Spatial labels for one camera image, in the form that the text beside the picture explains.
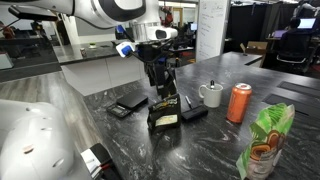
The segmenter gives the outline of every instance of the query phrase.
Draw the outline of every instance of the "white mug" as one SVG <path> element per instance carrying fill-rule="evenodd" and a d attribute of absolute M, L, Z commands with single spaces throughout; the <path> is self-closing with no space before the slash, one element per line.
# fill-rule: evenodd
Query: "white mug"
<path fill-rule="evenodd" d="M 210 85 L 202 85 L 199 88 L 199 96 L 203 99 L 204 105 L 216 108 L 220 106 L 222 90 L 220 84 L 215 84 L 213 89 Z"/>

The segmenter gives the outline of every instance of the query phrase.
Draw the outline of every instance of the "soda can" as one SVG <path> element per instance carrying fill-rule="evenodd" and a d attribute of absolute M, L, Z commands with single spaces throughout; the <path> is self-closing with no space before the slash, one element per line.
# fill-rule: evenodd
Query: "soda can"
<path fill-rule="evenodd" d="M 245 83 L 238 83 L 232 88 L 227 119 L 234 123 L 242 123 L 250 101 L 252 88 Z"/>
<path fill-rule="evenodd" d="M 80 48 L 80 52 L 81 52 L 82 57 L 87 57 L 87 52 L 86 52 L 85 48 Z"/>

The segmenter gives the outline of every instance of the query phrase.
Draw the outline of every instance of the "plastic bag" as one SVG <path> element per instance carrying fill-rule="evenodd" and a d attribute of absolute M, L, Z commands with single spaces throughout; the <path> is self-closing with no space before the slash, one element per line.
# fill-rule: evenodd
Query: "plastic bag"
<path fill-rule="evenodd" d="M 148 126 L 151 133 L 180 127 L 181 101 L 179 94 L 165 98 L 149 107 Z"/>
<path fill-rule="evenodd" d="M 294 106 L 277 104 L 262 110 L 250 125 L 251 144 L 240 155 L 237 167 L 241 179 L 266 179 L 274 170 L 291 128 Z"/>

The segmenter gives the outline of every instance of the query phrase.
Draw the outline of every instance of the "light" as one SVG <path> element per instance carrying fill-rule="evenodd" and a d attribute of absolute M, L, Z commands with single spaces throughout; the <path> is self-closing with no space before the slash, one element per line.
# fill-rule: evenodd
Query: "light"
<path fill-rule="evenodd" d="M 298 3 L 295 0 L 282 0 L 282 1 L 285 2 L 285 3 L 288 3 L 288 4 L 297 4 Z"/>

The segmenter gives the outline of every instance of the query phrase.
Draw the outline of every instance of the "marble countertop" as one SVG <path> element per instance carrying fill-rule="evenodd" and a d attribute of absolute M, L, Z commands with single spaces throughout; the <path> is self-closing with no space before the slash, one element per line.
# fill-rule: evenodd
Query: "marble countertop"
<path fill-rule="evenodd" d="M 106 112 L 106 107 L 116 99 L 135 90 L 149 97 L 149 105 L 156 102 L 156 90 L 147 79 L 85 97 L 123 179 L 240 179 L 236 161 L 252 139 L 249 125 L 260 110 L 269 106 L 262 101 L 270 93 L 320 107 L 319 98 L 278 87 L 287 81 L 319 90 L 319 80 L 245 66 L 259 58 L 228 53 L 178 68 L 177 85 L 183 112 L 189 110 L 183 97 L 188 96 L 194 106 L 202 104 L 198 88 L 212 79 L 224 87 L 222 102 L 219 108 L 209 109 L 207 117 L 159 134 L 149 134 L 147 106 L 124 119 Z M 241 125 L 226 120 L 232 87 L 239 82 L 253 88 Z M 297 113 L 281 159 L 269 179 L 320 179 L 319 132 L 319 117 Z"/>
<path fill-rule="evenodd" d="M 119 56 L 116 48 L 110 42 L 98 42 L 97 48 L 90 49 L 89 44 L 55 46 L 54 51 L 61 65 L 80 63 L 113 56 Z M 87 56 L 82 57 L 80 49 L 85 48 Z"/>

